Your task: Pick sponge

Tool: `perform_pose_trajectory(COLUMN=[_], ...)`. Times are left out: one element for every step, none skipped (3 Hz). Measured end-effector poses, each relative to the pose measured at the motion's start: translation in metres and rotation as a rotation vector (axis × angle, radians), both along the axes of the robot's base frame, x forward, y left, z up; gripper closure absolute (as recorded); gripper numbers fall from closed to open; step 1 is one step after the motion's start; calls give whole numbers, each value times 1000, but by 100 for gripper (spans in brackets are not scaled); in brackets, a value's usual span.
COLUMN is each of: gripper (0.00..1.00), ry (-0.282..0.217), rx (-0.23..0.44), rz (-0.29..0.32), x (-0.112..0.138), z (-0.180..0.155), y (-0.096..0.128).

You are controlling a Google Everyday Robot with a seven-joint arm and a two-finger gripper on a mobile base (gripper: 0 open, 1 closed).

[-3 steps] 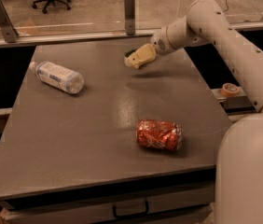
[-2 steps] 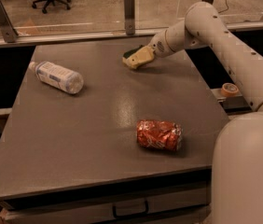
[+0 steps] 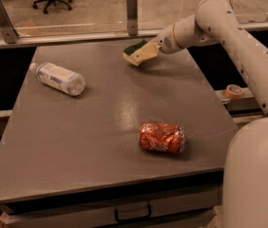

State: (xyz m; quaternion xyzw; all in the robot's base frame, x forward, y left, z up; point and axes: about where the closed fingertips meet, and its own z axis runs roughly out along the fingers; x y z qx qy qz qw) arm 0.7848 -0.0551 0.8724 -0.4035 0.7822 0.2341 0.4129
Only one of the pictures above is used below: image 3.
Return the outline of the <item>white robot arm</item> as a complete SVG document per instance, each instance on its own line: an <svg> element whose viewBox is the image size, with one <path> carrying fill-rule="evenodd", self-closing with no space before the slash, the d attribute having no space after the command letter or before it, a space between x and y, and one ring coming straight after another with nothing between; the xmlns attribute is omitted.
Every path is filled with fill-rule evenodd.
<svg viewBox="0 0 268 228"><path fill-rule="evenodd" d="M149 42L127 47L137 66L185 48L219 43L247 87L229 85L225 97L251 94L263 117L243 126L227 150L222 193L222 228L268 228L268 47L239 23L226 0L201 0L195 13L163 29Z"/></svg>

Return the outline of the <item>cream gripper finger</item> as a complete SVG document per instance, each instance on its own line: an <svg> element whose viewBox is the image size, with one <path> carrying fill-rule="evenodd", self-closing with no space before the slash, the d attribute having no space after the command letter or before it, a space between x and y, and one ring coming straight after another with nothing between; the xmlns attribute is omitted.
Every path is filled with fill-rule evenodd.
<svg viewBox="0 0 268 228"><path fill-rule="evenodd" d="M149 53L142 47L127 47L123 56L130 64L137 67L149 58Z"/></svg>

